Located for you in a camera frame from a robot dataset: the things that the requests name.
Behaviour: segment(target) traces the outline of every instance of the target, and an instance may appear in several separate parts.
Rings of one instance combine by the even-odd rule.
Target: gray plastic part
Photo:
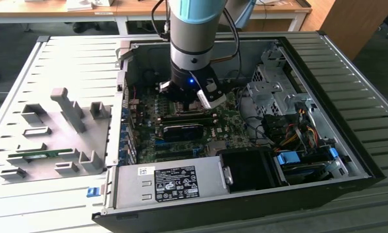
[[[90,104],[90,114],[94,120],[109,118],[109,113],[101,102],[91,102]]]
[[[47,36],[47,35],[41,35],[41,36],[38,36],[38,38],[37,38],[37,42],[47,42],[49,39],[50,39],[50,36]]]
[[[23,130],[22,135],[25,137],[34,137],[34,136],[45,136],[45,135],[49,135],[50,133],[51,133],[50,128],[45,126],[45,127],[35,127],[35,128]]]
[[[66,97],[66,93],[67,91],[65,88],[53,88],[50,99],[58,103],[59,108],[62,109],[62,113],[69,120],[74,131],[82,133],[85,131],[85,125],[77,116],[77,112]]]
[[[62,160],[69,161],[73,159],[78,159],[79,153],[77,149],[74,148],[71,152],[62,152],[58,153],[58,157],[61,157]]]
[[[21,156],[21,157],[14,157],[14,158],[7,158],[6,161],[11,164],[27,164],[27,160]]]
[[[42,123],[38,117],[39,114],[45,114],[45,110],[42,109],[38,103],[26,104],[23,106],[23,109],[21,111],[21,116],[23,120],[26,121],[26,123],[29,124]]]
[[[39,151],[39,150],[45,150],[46,149],[46,145],[45,143],[29,143],[22,144],[19,146],[19,148],[15,150],[17,153],[19,152],[33,152],[33,151]]]
[[[74,112],[75,112],[78,118],[79,119],[83,118],[83,112],[82,112],[81,107],[78,106],[78,103],[75,101],[70,101],[70,103],[71,103],[71,106],[73,106],[73,109],[74,109]]]
[[[2,170],[0,176],[5,180],[9,180],[9,179],[21,179],[25,177],[25,174],[26,172],[19,167],[15,167],[14,169]]]
[[[94,151],[91,151],[90,159],[87,158],[86,154],[81,152],[78,157],[78,164],[86,171],[95,171],[101,168],[102,161]]]
[[[78,168],[73,162],[62,162],[54,164],[54,171],[61,175],[71,175],[78,171]]]

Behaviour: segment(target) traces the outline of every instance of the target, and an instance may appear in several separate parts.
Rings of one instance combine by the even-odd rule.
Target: gray table
[[[356,135],[364,142],[386,178],[369,189],[350,193],[322,207],[301,210],[257,219],[205,226],[185,232],[388,232],[388,102],[345,59],[326,36],[316,33],[266,33],[286,36],[322,85],[336,107],[341,111]],[[47,80],[55,85],[89,77],[103,79],[87,83],[91,91],[70,85],[70,93],[85,105],[102,101],[111,106],[119,101],[106,87],[114,83],[114,49],[121,36],[50,37],[47,42],[37,42],[26,60],[10,93],[0,109],[0,149],[14,145],[11,138],[1,138],[9,132],[9,123],[18,120],[18,101],[31,101],[34,96],[23,93],[29,85],[37,86]],[[126,36],[131,40],[153,39],[153,35]],[[0,171],[5,164],[5,154],[0,151]],[[86,198],[86,188],[98,187],[101,175],[63,178],[47,181],[0,184],[0,232],[91,232],[107,231],[94,224],[90,214],[101,210],[102,197]]]

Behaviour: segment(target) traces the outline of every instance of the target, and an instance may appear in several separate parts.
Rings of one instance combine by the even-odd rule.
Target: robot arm
[[[186,107],[197,98],[205,109],[214,108],[225,101],[210,63],[232,59],[237,51],[228,57],[212,60],[220,16],[224,13],[228,22],[234,24],[224,8],[230,6],[237,15],[237,26],[244,26],[254,2],[256,0],[169,0],[172,76],[168,82],[161,83],[160,92]]]

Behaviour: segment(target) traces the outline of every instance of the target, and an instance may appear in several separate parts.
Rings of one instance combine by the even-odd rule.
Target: white box
[[[91,4],[94,6],[110,6],[113,3],[113,0],[91,0]]]
[[[91,10],[90,0],[65,0],[66,11]]]

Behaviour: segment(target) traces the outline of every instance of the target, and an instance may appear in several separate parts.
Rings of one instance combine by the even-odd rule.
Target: side panel
[[[93,215],[93,221],[121,233],[164,232],[322,206],[340,195],[362,190],[374,179],[348,181],[265,195],[117,215]]]

